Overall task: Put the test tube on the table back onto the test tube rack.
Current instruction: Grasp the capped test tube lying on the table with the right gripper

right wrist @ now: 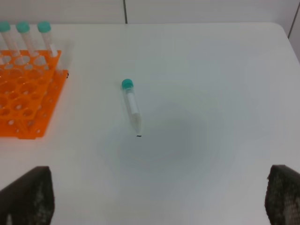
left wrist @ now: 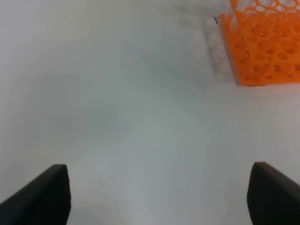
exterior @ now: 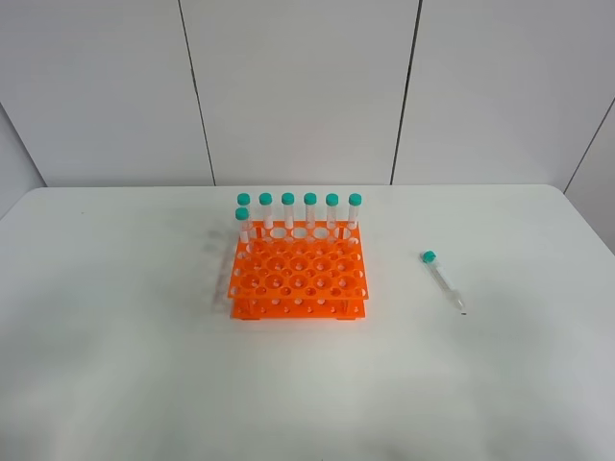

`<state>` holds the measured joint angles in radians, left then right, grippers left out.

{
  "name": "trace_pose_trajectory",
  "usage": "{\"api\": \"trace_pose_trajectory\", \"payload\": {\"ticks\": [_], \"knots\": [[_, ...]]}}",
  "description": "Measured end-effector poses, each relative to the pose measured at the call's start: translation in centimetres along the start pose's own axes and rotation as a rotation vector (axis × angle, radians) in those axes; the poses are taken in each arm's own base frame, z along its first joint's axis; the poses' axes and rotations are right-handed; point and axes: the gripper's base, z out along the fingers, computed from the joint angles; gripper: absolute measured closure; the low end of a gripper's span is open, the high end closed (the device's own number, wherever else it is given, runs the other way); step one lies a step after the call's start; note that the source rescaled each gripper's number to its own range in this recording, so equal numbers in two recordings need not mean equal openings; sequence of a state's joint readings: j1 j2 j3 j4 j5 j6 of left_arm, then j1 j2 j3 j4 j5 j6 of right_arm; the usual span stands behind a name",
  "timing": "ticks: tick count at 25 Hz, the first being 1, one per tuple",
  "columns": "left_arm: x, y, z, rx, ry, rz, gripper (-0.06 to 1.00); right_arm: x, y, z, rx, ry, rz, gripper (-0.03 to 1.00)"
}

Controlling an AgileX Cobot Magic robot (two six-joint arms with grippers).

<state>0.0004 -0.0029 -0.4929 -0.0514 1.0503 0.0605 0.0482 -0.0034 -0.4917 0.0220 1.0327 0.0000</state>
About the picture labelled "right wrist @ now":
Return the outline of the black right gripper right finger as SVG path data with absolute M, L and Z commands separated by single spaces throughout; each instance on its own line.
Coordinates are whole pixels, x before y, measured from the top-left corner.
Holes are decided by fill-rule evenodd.
M 273 165 L 268 175 L 265 210 L 272 225 L 300 223 L 300 174 L 286 165 Z

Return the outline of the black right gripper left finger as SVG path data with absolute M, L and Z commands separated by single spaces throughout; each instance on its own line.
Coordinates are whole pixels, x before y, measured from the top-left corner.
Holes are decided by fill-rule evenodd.
M 49 225 L 55 211 L 51 170 L 37 166 L 0 191 L 2 225 Z

